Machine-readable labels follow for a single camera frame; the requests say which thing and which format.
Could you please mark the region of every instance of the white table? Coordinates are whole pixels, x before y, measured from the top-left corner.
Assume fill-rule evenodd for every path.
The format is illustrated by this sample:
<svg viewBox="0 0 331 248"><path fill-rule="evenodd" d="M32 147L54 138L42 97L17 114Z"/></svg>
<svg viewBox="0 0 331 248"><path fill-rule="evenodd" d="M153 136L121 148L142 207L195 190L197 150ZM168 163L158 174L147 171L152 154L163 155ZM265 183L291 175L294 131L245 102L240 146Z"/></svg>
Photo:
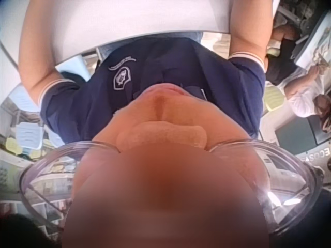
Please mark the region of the white table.
<svg viewBox="0 0 331 248"><path fill-rule="evenodd" d="M274 14L279 1L274 0ZM28 2L2 1L0 7L1 43L15 63ZM141 35L193 30L229 33L232 0L57 0L57 4L53 47L60 63L100 45ZM19 81L4 83L10 84L6 89L13 89ZM2 93L0 103L9 93Z"/></svg>
<svg viewBox="0 0 331 248"><path fill-rule="evenodd" d="M313 58L316 56L316 51L320 51L322 45L330 44L331 33L326 33L325 31L330 29L331 24L331 11L323 15L319 22L317 23L315 29L312 31L308 41L305 43L304 47L301 49L299 54L295 59L295 63L307 70L310 66L314 65ZM324 59L329 62L331 59L331 51L324 52Z"/></svg>

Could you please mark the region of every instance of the sleeve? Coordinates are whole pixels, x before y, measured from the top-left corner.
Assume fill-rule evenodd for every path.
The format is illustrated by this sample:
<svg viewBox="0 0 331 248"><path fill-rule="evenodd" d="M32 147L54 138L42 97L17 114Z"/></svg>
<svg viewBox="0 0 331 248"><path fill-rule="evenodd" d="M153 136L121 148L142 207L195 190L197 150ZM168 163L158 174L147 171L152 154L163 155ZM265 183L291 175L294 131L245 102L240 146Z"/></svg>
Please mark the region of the sleeve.
<svg viewBox="0 0 331 248"><path fill-rule="evenodd" d="M89 111L89 97L72 80L58 80L44 89L39 99L40 116L65 143L82 140L83 123Z"/></svg>
<svg viewBox="0 0 331 248"><path fill-rule="evenodd" d="M314 94L307 92L305 94L296 94L288 100L293 112L301 118L315 115L315 105L313 102Z"/></svg>
<svg viewBox="0 0 331 248"><path fill-rule="evenodd" d="M242 113L242 127L247 127L249 135L257 138L263 112L263 94L265 87L264 63L250 54L236 53L229 61L235 66L237 95Z"/></svg>

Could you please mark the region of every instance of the chair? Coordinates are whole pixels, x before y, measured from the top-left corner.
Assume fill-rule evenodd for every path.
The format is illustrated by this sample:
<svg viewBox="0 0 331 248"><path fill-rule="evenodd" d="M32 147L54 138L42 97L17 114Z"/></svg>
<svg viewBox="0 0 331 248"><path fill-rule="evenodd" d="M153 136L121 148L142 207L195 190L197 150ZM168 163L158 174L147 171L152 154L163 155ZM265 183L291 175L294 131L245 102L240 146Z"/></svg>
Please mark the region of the chair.
<svg viewBox="0 0 331 248"><path fill-rule="evenodd" d="M285 103L285 96L279 88L274 85L267 85L263 96L268 111L275 111L281 108Z"/></svg>
<svg viewBox="0 0 331 248"><path fill-rule="evenodd" d="M40 112L40 108L32 101L23 85L18 85L9 95L18 109L27 112Z"/></svg>
<svg viewBox="0 0 331 248"><path fill-rule="evenodd" d="M18 144L17 140L14 138L7 138L5 147L8 151L19 155L23 152L23 148Z"/></svg>
<svg viewBox="0 0 331 248"><path fill-rule="evenodd" d="M43 127L38 123L21 122L16 125L16 140L21 147L39 150L42 138Z"/></svg>

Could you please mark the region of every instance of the eyeglasses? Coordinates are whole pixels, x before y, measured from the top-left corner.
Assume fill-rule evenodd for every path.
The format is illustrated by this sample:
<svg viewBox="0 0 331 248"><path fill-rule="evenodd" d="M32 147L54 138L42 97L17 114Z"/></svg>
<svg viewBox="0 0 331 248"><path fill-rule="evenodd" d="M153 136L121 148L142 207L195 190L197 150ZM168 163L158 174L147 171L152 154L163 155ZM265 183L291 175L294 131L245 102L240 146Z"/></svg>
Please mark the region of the eyeglasses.
<svg viewBox="0 0 331 248"><path fill-rule="evenodd" d="M63 222L72 202L74 174L82 158L90 152L98 158L98 163L111 161L119 154L108 144L77 142L51 151L23 171L19 181L22 202L39 223L51 230L63 231ZM264 165L270 188L259 189L262 197L258 200L270 224L269 233L273 235L295 226L312 208L322 188L323 171L320 168L267 142L226 142L209 152L220 159L220 164L247 163L252 155L257 158L255 162ZM36 205L40 204L45 205L46 213L36 210Z"/></svg>

